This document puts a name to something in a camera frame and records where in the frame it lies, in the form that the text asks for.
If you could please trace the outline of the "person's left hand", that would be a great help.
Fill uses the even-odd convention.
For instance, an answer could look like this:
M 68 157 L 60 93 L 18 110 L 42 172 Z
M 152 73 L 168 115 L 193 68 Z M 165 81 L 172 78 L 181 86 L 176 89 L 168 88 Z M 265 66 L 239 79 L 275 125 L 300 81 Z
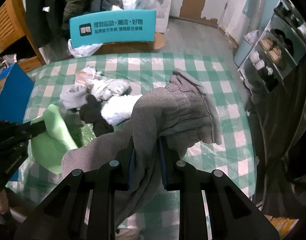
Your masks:
M 4 215 L 9 209 L 7 194 L 5 189 L 0 191 L 0 215 Z

